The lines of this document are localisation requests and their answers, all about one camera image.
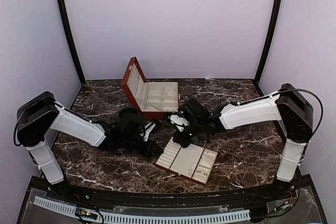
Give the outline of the red jewelry tray cream insert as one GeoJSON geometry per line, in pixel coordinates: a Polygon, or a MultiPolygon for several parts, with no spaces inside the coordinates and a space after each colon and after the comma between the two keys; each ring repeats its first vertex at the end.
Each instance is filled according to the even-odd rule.
{"type": "Polygon", "coordinates": [[[169,140],[155,166],[176,176],[206,185],[217,158],[217,152],[190,144],[183,148],[169,140]]]}

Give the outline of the dark green cup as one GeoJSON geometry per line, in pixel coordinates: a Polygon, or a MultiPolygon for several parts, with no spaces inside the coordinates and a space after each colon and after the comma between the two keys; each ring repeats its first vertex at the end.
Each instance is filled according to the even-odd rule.
{"type": "Polygon", "coordinates": [[[122,119],[125,115],[134,115],[136,117],[139,117],[138,111],[134,108],[131,108],[131,107],[123,108],[118,113],[119,119],[122,119]]]}

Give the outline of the red wooden jewelry box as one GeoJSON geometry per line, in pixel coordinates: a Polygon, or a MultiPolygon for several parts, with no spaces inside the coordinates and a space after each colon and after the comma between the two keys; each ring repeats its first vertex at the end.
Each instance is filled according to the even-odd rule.
{"type": "Polygon", "coordinates": [[[130,58],[121,82],[131,105],[146,121],[164,120],[166,112],[177,112],[179,107],[179,85],[177,82],[149,82],[136,57],[130,58]]]}

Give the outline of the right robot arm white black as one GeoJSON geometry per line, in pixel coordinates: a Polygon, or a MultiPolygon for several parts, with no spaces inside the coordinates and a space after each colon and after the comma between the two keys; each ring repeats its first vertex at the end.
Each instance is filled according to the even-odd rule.
{"type": "Polygon", "coordinates": [[[314,123],[313,106],[304,94],[313,96],[318,103],[322,102],[313,92],[285,83],[268,95],[243,102],[228,102],[212,111],[191,98],[180,106],[178,112],[166,116],[166,120],[176,126],[173,141],[183,148],[203,136],[209,137],[239,127],[275,122],[282,124],[285,128],[285,146],[276,173],[277,181],[268,187],[269,197],[278,200],[287,193],[287,183],[292,181],[322,122],[314,123]]]}

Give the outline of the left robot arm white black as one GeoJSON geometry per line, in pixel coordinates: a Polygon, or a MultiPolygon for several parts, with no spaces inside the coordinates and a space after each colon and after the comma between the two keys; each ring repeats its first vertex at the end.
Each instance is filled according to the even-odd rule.
{"type": "Polygon", "coordinates": [[[65,133],[102,151],[129,149],[145,158],[163,153],[159,144],[150,139],[161,125],[158,120],[145,123],[134,108],[122,109],[118,117],[118,121],[110,124],[93,122],[64,107],[51,92],[45,91],[18,109],[13,142],[28,150],[35,165],[54,185],[54,193],[69,201],[74,197],[74,189],[65,182],[66,175],[46,142],[48,130],[65,133]]]}

